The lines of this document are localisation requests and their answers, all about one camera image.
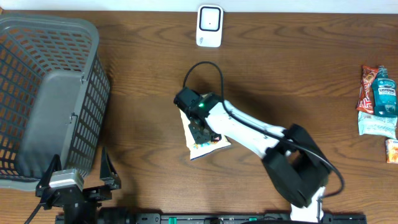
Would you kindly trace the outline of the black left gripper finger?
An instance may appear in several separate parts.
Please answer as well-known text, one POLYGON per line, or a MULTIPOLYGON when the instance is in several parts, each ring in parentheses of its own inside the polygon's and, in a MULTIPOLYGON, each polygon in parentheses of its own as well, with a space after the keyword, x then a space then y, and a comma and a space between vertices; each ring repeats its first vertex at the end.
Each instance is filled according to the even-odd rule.
POLYGON ((105 147, 102 148, 101 151, 101 167, 99 177, 105 184, 120 183, 118 173, 116 172, 116 169, 114 168, 109 158, 108 151, 105 147))
POLYGON ((36 190, 41 190, 42 188, 46 188, 49 186, 50 179, 52 177, 52 174, 54 172, 60 171, 61 170, 61 161, 60 161, 60 156, 58 154, 53 156, 53 159, 48 167, 48 169, 45 171, 44 175, 38 182, 36 186, 36 190))

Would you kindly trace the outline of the yellow snack bag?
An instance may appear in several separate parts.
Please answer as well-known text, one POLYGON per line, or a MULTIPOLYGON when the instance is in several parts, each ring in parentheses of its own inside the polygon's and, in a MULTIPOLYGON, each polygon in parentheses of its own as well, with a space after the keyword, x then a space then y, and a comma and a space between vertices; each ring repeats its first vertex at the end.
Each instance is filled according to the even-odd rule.
POLYGON ((219 142, 207 142, 204 144, 196 144, 188 128, 190 122, 187 118, 187 115, 204 116, 206 118, 210 114, 210 110, 214 106, 216 106, 216 104, 219 103, 220 101, 221 98, 214 93, 210 93, 204 96, 200 95, 200 98, 196 102, 194 102, 189 107, 189 109, 187 109, 185 112, 180 110, 183 128, 185 132, 185 139, 187 147, 190 150, 191 160, 198 159, 199 157, 203 157, 217 149, 222 149, 231 145, 231 143, 228 141, 228 138, 222 134, 221 134, 221 140, 219 142))

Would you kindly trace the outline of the red chocolate bar wrapper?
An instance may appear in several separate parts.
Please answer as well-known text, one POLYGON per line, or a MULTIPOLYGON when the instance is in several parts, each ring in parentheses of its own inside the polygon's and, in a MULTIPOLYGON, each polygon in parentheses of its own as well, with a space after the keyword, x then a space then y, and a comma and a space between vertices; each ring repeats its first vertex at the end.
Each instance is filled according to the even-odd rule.
POLYGON ((373 114, 373 101, 370 98, 371 85, 377 77, 378 69, 369 66, 362 66, 361 86, 359 91, 359 100, 356 109, 365 113, 373 114))

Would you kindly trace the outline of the white teal wipes pack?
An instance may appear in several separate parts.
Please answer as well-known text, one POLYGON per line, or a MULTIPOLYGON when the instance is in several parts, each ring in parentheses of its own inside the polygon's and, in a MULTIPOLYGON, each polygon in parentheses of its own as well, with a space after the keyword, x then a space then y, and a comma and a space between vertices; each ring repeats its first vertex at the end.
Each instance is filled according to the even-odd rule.
POLYGON ((397 117, 380 117, 360 111, 358 113, 359 135, 370 134, 396 139, 397 117))

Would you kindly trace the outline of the teal mouthwash bottle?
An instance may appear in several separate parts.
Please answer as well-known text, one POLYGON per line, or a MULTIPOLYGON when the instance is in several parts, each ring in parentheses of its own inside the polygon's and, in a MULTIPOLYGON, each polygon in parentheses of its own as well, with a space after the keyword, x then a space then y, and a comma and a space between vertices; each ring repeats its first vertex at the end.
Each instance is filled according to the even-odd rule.
POLYGON ((374 114, 382 117, 397 117, 397 85, 388 76, 387 68, 378 66, 376 79, 373 81, 374 114))

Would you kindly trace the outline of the orange tissue pack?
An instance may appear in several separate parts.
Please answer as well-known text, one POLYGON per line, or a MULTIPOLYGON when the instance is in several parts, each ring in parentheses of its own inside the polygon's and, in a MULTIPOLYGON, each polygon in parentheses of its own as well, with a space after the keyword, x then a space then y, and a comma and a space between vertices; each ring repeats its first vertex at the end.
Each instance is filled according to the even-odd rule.
POLYGON ((398 141, 395 139, 386 140, 386 162, 389 164, 398 163, 398 141))

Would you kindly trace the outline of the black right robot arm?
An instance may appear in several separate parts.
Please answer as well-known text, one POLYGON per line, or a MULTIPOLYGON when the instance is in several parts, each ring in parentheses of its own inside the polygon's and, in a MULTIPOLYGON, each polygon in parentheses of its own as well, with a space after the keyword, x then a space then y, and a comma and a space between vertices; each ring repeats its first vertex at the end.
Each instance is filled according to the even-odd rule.
POLYGON ((290 219, 320 222, 331 164, 303 127, 262 122, 209 93, 183 97, 180 112, 195 142, 229 137, 260 157, 278 193, 291 204, 290 219))

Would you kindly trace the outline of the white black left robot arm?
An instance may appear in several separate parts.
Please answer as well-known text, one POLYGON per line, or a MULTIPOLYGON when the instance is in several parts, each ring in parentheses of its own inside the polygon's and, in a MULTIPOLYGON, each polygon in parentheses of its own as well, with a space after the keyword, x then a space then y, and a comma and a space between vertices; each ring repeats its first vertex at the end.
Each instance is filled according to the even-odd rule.
POLYGON ((25 223, 30 223, 41 208, 50 210, 53 207, 63 210, 56 216, 56 223, 135 223, 134 215, 124 207, 102 207, 102 202, 113 198, 112 191, 121 188, 121 179, 106 148, 101 151, 99 178, 103 185, 85 189, 79 171, 62 169, 60 156, 54 155, 35 188, 40 202, 25 223))

